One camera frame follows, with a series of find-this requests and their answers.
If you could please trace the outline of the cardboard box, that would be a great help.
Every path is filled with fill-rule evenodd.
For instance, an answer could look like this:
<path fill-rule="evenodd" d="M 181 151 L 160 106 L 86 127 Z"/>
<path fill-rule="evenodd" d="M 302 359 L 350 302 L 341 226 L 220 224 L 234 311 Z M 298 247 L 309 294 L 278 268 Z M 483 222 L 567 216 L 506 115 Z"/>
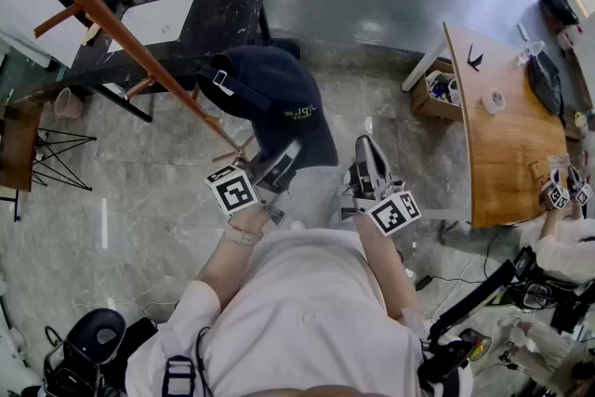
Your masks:
<path fill-rule="evenodd" d="M 463 119 L 456 76 L 450 61 L 436 60 L 413 88 L 411 111 L 417 116 Z"/>

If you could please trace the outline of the curved wooden desk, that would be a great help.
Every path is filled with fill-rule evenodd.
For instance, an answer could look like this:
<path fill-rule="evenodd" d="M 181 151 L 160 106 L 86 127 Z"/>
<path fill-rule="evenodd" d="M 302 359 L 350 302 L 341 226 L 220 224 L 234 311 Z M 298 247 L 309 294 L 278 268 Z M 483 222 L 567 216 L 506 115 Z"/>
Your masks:
<path fill-rule="evenodd" d="M 467 63 L 469 46 L 483 53 L 475 72 Z M 443 51 L 450 54 L 461 96 L 469 158 L 470 205 L 444 211 L 449 220 L 467 220 L 474 228 L 535 218 L 540 212 L 541 182 L 531 164 L 547 167 L 550 156 L 567 152 L 560 119 L 548 113 L 529 86 L 518 48 L 466 28 L 444 25 L 441 39 L 402 84 L 411 90 Z M 504 96 L 505 110 L 490 114 L 483 94 L 490 88 Z"/>

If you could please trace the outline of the black backpack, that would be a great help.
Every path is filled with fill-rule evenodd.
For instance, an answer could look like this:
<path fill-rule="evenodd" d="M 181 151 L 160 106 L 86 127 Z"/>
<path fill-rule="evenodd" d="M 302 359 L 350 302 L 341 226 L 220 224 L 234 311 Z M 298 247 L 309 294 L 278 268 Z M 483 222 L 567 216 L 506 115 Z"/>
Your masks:
<path fill-rule="evenodd" d="M 540 2 L 550 16 L 562 25 L 577 25 L 579 23 L 578 16 L 568 0 L 540 0 Z"/>

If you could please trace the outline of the brown wooden coat rack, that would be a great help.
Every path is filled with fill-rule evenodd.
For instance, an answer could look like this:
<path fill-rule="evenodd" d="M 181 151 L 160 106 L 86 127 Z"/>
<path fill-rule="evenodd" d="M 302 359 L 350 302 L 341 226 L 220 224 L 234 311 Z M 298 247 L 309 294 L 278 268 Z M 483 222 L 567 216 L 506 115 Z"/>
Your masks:
<path fill-rule="evenodd" d="M 102 0 L 73 0 L 73 4 L 66 7 L 59 13 L 42 22 L 33 29 L 35 37 L 40 37 L 63 21 L 84 12 L 89 18 L 98 24 L 108 35 L 115 40 L 121 48 L 145 71 L 147 76 L 140 83 L 133 86 L 129 93 L 137 95 L 153 83 L 157 82 L 168 92 L 173 94 L 178 101 L 194 113 L 213 132 L 216 133 L 228 146 L 231 151 L 216 157 L 216 162 L 232 157 L 245 157 L 245 149 L 253 137 L 250 137 L 242 145 L 234 142 L 220 124 L 220 120 L 205 110 L 197 102 L 196 96 L 189 95 L 186 90 L 175 80 L 166 68 L 150 53 L 150 51 L 130 32 L 126 26 L 116 18 Z"/>

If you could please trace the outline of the person's grey trousers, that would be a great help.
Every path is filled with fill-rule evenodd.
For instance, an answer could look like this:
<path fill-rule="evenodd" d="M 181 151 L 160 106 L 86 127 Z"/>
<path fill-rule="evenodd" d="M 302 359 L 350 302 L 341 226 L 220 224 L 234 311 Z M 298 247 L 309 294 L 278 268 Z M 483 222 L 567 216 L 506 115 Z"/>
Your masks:
<path fill-rule="evenodd" d="M 339 209 L 343 205 L 344 173 L 301 169 L 290 183 L 287 192 L 279 196 L 275 206 L 284 212 L 277 227 L 289 230 L 294 222 L 306 229 L 331 229 L 355 232 L 352 218 L 341 221 Z M 350 197 L 346 203 L 351 204 Z"/>

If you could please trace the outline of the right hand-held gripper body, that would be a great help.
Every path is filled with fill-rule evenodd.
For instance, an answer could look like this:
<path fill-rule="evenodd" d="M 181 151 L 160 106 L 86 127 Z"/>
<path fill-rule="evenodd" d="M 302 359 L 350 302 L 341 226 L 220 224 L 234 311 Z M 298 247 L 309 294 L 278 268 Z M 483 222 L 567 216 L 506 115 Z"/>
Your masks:
<path fill-rule="evenodd" d="M 422 217 L 413 194 L 400 179 L 364 179 L 346 187 L 341 197 L 342 219 L 368 216 L 385 237 Z"/>

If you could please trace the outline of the person's white shirt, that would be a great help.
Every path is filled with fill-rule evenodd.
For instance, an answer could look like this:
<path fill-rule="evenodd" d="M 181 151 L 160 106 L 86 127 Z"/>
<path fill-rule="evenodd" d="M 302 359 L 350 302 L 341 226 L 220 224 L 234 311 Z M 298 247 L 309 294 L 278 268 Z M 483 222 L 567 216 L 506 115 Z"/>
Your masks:
<path fill-rule="evenodd" d="M 210 285 L 190 282 L 171 317 L 129 358 L 128 397 L 161 397 L 175 354 L 204 364 L 195 397 L 327 385 L 430 397 L 417 375 L 420 339 L 388 316 L 354 232 L 269 234 L 228 304 Z"/>

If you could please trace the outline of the white tape roll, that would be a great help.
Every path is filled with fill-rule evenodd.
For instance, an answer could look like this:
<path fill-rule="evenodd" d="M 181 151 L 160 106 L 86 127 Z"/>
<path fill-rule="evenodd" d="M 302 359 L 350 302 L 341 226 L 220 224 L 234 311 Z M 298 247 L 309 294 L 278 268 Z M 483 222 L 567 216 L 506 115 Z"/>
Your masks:
<path fill-rule="evenodd" d="M 484 108 L 490 114 L 498 114 L 505 110 L 506 102 L 503 94 L 496 88 L 490 88 L 483 94 L 482 102 Z"/>

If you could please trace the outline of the dark navy baseball cap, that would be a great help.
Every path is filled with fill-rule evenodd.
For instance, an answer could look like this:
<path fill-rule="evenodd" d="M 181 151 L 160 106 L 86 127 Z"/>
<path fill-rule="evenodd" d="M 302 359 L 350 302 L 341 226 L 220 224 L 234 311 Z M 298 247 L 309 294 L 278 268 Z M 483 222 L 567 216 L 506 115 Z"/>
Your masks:
<path fill-rule="evenodd" d="M 277 46 L 229 48 L 214 55 L 195 78 L 222 111 L 251 123 L 265 158 L 296 139 L 301 145 L 296 169 L 338 165 L 320 88 L 290 52 Z"/>

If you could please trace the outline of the pink plastic bin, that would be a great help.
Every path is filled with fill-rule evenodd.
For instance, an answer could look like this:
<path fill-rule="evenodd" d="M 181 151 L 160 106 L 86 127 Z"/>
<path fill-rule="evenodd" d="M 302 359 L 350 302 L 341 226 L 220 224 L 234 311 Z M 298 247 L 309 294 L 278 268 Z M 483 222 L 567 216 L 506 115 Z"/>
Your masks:
<path fill-rule="evenodd" d="M 54 113 L 58 117 L 77 119 L 82 116 L 83 109 L 84 102 L 69 87 L 60 91 L 54 103 Z"/>

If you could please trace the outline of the white wrist watch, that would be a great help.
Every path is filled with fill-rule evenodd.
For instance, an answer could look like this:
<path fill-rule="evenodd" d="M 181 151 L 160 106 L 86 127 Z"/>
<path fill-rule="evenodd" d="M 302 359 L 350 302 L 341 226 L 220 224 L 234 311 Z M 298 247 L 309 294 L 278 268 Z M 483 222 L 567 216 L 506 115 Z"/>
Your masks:
<path fill-rule="evenodd" d="M 246 246 L 255 246 L 263 236 L 261 232 L 251 233 L 233 227 L 227 228 L 223 235 L 226 239 L 233 241 L 236 244 Z"/>

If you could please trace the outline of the person's right forearm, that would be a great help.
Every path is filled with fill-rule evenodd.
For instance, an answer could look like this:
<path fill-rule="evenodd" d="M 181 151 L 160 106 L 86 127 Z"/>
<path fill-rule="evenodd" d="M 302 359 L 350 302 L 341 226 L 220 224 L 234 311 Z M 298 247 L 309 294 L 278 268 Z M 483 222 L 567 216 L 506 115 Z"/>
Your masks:
<path fill-rule="evenodd" d="M 417 292 L 393 241 L 385 237 L 366 214 L 356 215 L 353 221 L 364 248 L 368 266 L 379 284 L 388 316 L 403 323 L 403 312 L 409 310 L 421 317 Z"/>

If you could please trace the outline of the person's left hand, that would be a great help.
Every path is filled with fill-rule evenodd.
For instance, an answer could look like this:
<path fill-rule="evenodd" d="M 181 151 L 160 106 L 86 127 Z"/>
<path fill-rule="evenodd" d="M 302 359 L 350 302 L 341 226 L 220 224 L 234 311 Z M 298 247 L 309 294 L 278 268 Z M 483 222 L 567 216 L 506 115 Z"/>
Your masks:
<path fill-rule="evenodd" d="M 253 204 L 231 216 L 229 224 L 251 235 L 260 235 L 269 222 L 271 214 L 263 204 Z"/>

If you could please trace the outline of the black bar device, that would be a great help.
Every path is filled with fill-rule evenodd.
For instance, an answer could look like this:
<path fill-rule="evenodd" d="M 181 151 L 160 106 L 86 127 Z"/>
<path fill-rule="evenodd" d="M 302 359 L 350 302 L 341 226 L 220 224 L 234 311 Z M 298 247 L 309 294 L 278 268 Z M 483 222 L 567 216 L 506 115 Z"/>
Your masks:
<path fill-rule="evenodd" d="M 494 298 L 502 287 L 509 285 L 514 277 L 515 266 L 506 260 L 477 288 L 439 317 L 430 328 L 429 341 L 437 341 L 452 327 L 468 319 Z"/>

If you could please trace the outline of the white paper sheet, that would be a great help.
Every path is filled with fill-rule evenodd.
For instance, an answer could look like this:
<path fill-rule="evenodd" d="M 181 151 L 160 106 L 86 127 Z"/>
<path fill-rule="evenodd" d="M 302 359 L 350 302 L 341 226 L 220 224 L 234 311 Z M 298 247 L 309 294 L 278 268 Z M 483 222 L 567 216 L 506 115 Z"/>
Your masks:
<path fill-rule="evenodd" d="M 155 0 L 129 8 L 121 22 L 144 45 L 179 40 L 194 0 Z"/>

